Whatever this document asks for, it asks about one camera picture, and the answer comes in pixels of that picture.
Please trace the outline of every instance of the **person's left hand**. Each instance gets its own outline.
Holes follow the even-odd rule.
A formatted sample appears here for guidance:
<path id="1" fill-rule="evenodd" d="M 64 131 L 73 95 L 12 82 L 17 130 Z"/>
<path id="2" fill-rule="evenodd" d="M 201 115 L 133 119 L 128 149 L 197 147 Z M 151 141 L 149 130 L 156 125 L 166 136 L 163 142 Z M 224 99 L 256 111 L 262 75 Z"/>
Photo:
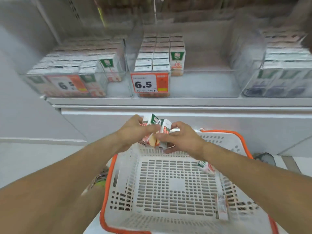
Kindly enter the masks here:
<path id="1" fill-rule="evenodd" d="M 136 142 L 142 140 L 146 135 L 160 130 L 160 125 L 141 126 L 143 118 L 139 115 L 132 116 L 117 132 L 122 147 L 119 152 L 124 152 Z"/>

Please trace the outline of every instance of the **floor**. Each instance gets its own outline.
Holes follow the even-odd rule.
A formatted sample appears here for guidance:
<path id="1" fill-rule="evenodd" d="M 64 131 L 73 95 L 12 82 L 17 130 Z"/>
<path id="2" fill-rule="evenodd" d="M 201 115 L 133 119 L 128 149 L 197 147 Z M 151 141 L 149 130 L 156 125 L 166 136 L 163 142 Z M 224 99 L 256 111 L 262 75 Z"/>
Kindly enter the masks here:
<path id="1" fill-rule="evenodd" d="M 53 164 L 80 150 L 82 146 L 26 143 L 0 143 L 0 188 L 11 182 Z M 274 156 L 278 167 L 299 170 L 312 177 L 312 158 Z M 287 234 L 281 227 L 280 234 Z M 107 233 L 99 224 L 99 214 L 84 234 Z"/>

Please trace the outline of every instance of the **price tag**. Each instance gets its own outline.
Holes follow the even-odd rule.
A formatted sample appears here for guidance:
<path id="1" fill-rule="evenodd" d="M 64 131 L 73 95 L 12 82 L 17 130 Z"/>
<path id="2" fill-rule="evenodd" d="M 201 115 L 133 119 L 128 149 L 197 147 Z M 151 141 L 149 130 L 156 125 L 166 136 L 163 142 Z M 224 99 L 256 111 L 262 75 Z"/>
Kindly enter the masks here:
<path id="1" fill-rule="evenodd" d="M 48 78 L 62 92 L 88 92 L 78 75 L 52 75 Z"/>
<path id="2" fill-rule="evenodd" d="M 168 93 L 169 73 L 131 73 L 136 93 Z"/>

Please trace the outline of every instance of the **baseboard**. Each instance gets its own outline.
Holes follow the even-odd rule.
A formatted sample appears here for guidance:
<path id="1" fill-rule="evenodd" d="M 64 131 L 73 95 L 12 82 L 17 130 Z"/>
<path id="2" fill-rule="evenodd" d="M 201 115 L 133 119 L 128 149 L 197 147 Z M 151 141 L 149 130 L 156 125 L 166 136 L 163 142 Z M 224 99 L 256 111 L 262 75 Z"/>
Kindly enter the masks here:
<path id="1" fill-rule="evenodd" d="M 52 139 L 52 138 L 22 138 L 0 137 L 0 143 L 32 143 L 32 144 L 58 144 L 58 145 L 87 145 L 88 142 L 81 139 Z"/>

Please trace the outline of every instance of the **carton with green label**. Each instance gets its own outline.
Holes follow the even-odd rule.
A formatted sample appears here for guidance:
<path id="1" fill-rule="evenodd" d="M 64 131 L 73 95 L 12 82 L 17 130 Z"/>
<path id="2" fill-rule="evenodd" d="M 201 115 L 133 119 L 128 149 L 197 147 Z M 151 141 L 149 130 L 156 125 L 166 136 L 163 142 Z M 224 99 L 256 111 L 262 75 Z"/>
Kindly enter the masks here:
<path id="1" fill-rule="evenodd" d="M 181 76 L 184 73 L 185 47 L 170 48 L 171 76 Z"/>

